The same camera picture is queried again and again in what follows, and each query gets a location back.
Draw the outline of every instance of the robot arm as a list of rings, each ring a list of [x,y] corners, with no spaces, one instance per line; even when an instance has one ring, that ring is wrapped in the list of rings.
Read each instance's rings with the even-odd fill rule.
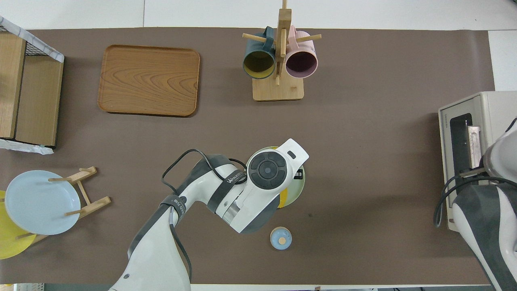
[[[136,235],[126,270],[110,290],[190,290],[172,231],[192,204],[203,202],[238,233],[256,231],[274,214],[279,193],[308,158],[305,150],[289,139],[275,150],[253,155],[247,173],[223,155],[207,156],[210,165],[199,161],[177,189],[178,196],[167,197]]]
[[[516,120],[483,156],[489,176],[509,181],[468,186],[452,205],[461,236],[498,291],[517,290]]]

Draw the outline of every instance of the teal mug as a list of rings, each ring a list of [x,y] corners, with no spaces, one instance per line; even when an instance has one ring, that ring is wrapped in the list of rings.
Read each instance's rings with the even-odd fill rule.
[[[264,37],[266,42],[248,39],[242,67],[253,79],[264,79],[275,70],[275,47],[273,45],[273,28],[266,27],[264,33],[256,36]]]

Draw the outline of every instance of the brown table mat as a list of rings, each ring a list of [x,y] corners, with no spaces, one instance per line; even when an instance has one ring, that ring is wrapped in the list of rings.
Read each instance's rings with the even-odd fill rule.
[[[311,156],[305,189],[260,231],[238,235],[204,205],[179,224],[193,283],[486,284],[460,235],[435,229],[432,214],[443,184],[437,111],[494,90],[487,32],[307,31],[323,39],[304,98],[262,103],[242,71],[241,35],[254,29],[34,31],[67,57],[57,150],[0,150],[0,188],[28,170],[96,166],[86,191],[113,203],[0,260],[0,283],[114,283],[129,243],[168,194],[160,176],[178,155],[198,148],[246,161],[292,137]],[[102,54],[114,43],[198,51],[197,111],[185,119],[100,110]],[[178,164],[170,181],[178,185],[196,161]],[[283,252],[268,241],[277,226],[293,234]]]

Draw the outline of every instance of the small blue lid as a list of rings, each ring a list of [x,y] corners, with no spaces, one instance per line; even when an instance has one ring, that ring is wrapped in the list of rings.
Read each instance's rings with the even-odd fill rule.
[[[283,226],[279,226],[271,232],[271,245],[277,250],[285,250],[289,248],[293,242],[293,237],[289,230]]]

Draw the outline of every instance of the yellow plate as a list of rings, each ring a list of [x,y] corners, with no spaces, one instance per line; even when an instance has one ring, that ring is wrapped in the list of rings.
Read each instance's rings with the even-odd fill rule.
[[[275,150],[276,148],[278,147],[266,147],[261,150],[258,150],[257,152],[255,152],[255,154],[262,150]],[[302,169],[303,171],[303,179],[293,180],[286,189],[280,192],[280,203],[278,204],[278,208],[285,207],[293,203],[294,200],[300,197],[301,191],[303,190],[303,186],[305,185],[305,169],[303,168],[303,166],[301,166],[300,169]]]
[[[5,198],[5,191],[0,191],[0,198]],[[16,225],[5,210],[5,205],[0,202],[0,259],[6,259],[18,255],[28,248],[36,235],[16,239],[17,236],[26,234],[27,231]]]

